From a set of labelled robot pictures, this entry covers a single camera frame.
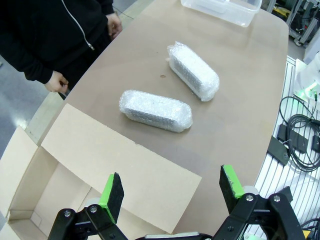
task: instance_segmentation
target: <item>hand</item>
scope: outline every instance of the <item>hand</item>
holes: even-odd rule
[[[44,85],[50,92],[59,92],[65,94],[68,89],[68,81],[57,71],[53,71],[50,80]]]
[[[122,31],[121,20],[116,13],[106,15],[108,19],[108,32],[111,40],[115,39]]]

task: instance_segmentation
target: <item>bubble wrap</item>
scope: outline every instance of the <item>bubble wrap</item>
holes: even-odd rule
[[[168,46],[169,65],[203,102],[210,101],[219,89],[216,72],[188,46],[175,42]]]
[[[176,133],[190,128],[193,123],[188,104],[143,91],[125,91],[119,108],[131,120]]]

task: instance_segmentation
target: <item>gray floor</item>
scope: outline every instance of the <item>gray floor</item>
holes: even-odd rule
[[[113,8],[118,11],[118,14],[123,13],[136,0],[113,0]]]
[[[305,48],[303,46],[297,46],[294,43],[294,40],[292,37],[289,36],[289,42],[288,42],[288,55],[292,57],[293,59],[304,59],[305,55]]]
[[[0,62],[0,157],[17,126],[26,128],[49,93],[43,84],[28,81],[1,56]]]

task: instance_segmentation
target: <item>black hoodie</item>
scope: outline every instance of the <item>black hoodie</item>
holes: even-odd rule
[[[0,54],[28,80],[47,83],[107,29],[113,0],[0,0]]]

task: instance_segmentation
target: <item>sleeve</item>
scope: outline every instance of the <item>sleeve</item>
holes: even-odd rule
[[[10,31],[3,11],[0,10],[0,55],[16,70],[24,72],[26,79],[46,84],[53,71],[45,68]]]
[[[102,8],[102,13],[104,15],[109,15],[109,14],[113,14],[114,8],[112,7],[112,4],[114,3],[113,0],[97,0]]]

